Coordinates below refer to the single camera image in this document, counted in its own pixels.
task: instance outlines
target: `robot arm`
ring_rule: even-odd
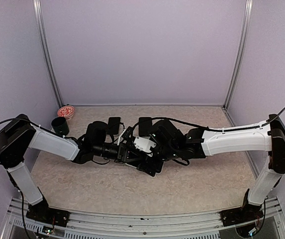
[[[17,118],[28,120],[25,115]],[[247,191],[243,206],[236,213],[231,210],[221,212],[222,218],[227,218],[224,225],[229,226],[240,223],[237,219],[229,219],[232,215],[247,221],[251,218],[245,212],[259,212],[265,197],[285,174],[285,126],[279,118],[263,126],[265,123],[213,130],[194,128],[183,135],[168,119],[164,119],[149,129],[150,139],[133,137],[133,128],[129,127],[122,134],[125,143],[115,145],[105,142],[107,124],[104,122],[89,124],[83,139],[77,140],[59,137],[26,121],[15,120],[0,131],[0,163],[29,202],[28,218],[48,223],[53,216],[57,219],[64,215],[57,225],[66,226],[69,213],[49,208],[33,182],[23,159],[27,148],[53,153],[78,164],[91,161],[96,155],[136,167],[151,176],[161,172],[165,161],[177,158],[188,162],[189,159],[224,152],[268,152],[268,160],[254,187]]]

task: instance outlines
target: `purple-gray wall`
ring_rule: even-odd
[[[49,127],[56,110],[32,1],[0,0],[0,121],[24,113]],[[36,155],[26,154],[29,168]],[[0,166],[0,227],[14,193]]]
[[[47,0],[66,104],[222,105],[245,0]]]
[[[285,106],[285,1],[254,0],[241,71],[229,112],[237,125],[265,120]],[[281,116],[285,123],[285,112]],[[260,153],[252,153],[259,169]],[[285,176],[274,191],[285,215]]]

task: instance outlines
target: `cup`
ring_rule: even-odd
[[[68,135],[69,128],[65,117],[57,117],[52,121],[52,127],[56,134],[63,136]]]

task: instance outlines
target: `red and white bowl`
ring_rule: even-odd
[[[75,107],[73,106],[63,106],[57,111],[59,117],[65,117],[66,120],[70,120],[75,113]]]

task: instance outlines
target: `beige table surface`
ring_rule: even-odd
[[[113,116],[120,116],[126,126],[133,126],[139,117],[160,116],[210,127],[229,126],[219,107],[79,107],[68,122],[68,136],[79,137],[86,132],[89,123],[107,122]],[[191,128],[175,125],[183,133]],[[245,191],[255,181],[242,152],[190,162],[187,167],[166,162],[161,174],[151,177],[113,161],[103,166],[93,162],[78,165],[41,152],[32,176],[50,206],[127,215],[183,214],[239,206]]]

